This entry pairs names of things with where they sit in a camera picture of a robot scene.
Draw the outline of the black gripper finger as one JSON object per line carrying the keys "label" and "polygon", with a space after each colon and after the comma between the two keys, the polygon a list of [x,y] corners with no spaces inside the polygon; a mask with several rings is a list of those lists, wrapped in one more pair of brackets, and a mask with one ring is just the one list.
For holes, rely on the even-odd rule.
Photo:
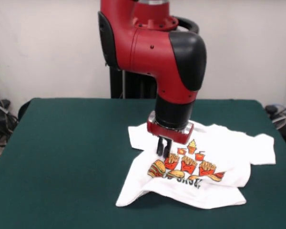
{"label": "black gripper finger", "polygon": [[166,146],[163,151],[163,157],[168,158],[170,151],[171,151],[171,146],[172,146],[172,140],[171,139],[166,139]]}
{"label": "black gripper finger", "polygon": [[156,153],[158,156],[164,156],[164,144],[163,144],[163,137],[158,138],[158,145],[157,145],[157,150]]}

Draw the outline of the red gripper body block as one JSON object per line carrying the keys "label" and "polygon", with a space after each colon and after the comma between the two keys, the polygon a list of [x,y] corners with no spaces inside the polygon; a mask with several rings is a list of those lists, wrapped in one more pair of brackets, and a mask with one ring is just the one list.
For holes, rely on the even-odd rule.
{"label": "red gripper body block", "polygon": [[155,119],[155,111],[151,111],[147,119],[147,131],[154,136],[171,139],[179,144],[186,144],[194,130],[194,124],[188,122],[187,125],[180,129],[169,129],[159,125]]}

